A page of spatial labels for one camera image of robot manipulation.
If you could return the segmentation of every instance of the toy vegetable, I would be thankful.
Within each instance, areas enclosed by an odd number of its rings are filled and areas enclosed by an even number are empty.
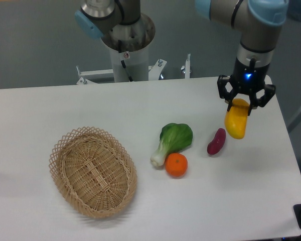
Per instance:
[[[187,124],[167,124],[162,128],[159,147],[150,158],[152,165],[162,166],[166,156],[180,152],[190,146],[192,141],[193,131]]]
[[[210,155],[217,154],[224,146],[226,133],[223,128],[217,130],[214,139],[207,146],[207,153]]]
[[[249,104],[243,99],[234,99],[231,109],[225,115],[225,128],[231,137],[242,139],[245,136]]]

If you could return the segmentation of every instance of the yellow pepper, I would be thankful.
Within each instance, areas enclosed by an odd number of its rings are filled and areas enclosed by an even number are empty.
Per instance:
[[[249,104],[243,99],[234,99],[231,109],[226,112],[224,125],[228,134],[235,139],[245,136]]]

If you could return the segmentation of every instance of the white table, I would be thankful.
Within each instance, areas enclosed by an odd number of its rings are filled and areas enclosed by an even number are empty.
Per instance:
[[[252,111],[246,136],[209,157],[227,105],[217,77],[0,90],[0,240],[245,240],[298,235],[301,176],[277,99]],[[187,123],[189,169],[170,178],[149,162],[161,128]],[[93,220],[59,194],[49,155],[61,137],[94,126],[131,155],[138,187],[120,215]]]

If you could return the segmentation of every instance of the bolt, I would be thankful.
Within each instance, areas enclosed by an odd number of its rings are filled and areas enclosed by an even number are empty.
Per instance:
[[[158,63],[159,63],[159,67],[161,67],[161,66],[162,66],[162,63],[163,63],[163,60],[162,60],[162,59],[159,59]]]

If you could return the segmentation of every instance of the wicker basket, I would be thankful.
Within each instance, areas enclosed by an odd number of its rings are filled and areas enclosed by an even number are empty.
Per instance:
[[[136,169],[129,154],[101,129],[83,127],[63,136],[49,167],[65,200],[88,217],[120,212],[136,190]]]

